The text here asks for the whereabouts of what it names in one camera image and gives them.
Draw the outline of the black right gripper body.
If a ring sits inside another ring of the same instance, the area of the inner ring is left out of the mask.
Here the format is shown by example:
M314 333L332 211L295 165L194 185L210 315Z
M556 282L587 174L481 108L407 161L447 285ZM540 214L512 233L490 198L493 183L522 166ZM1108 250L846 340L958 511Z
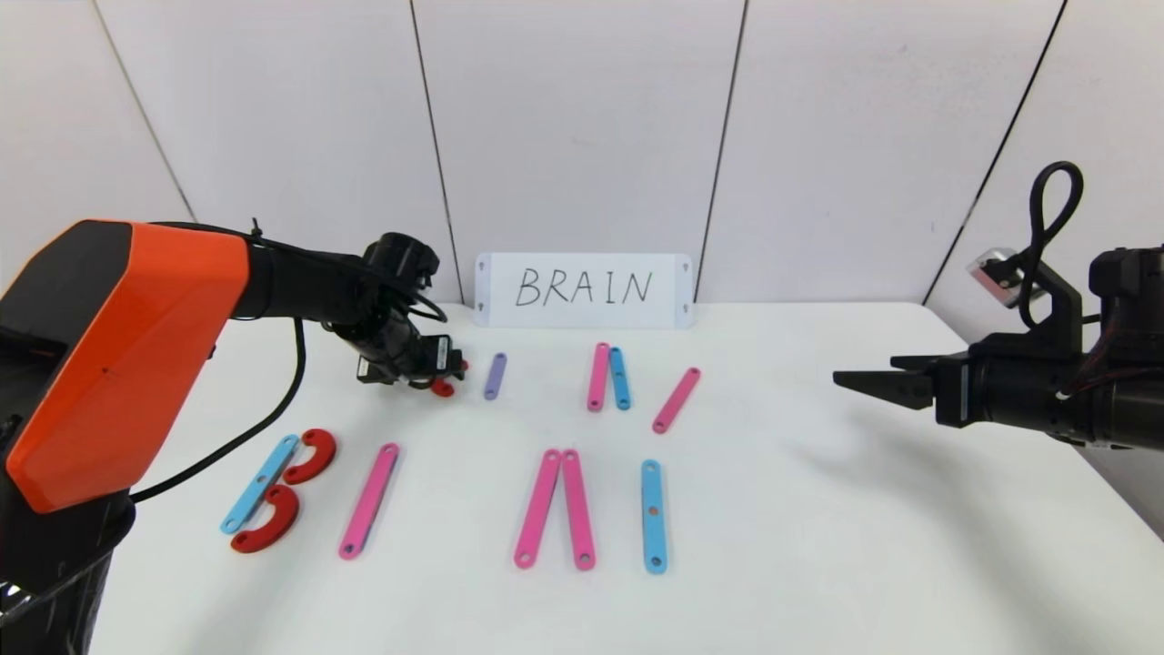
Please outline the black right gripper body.
M1069 359L957 354L931 369L935 420L964 428L998 423L1039 432L1063 443L1094 442L1090 399L1059 399Z

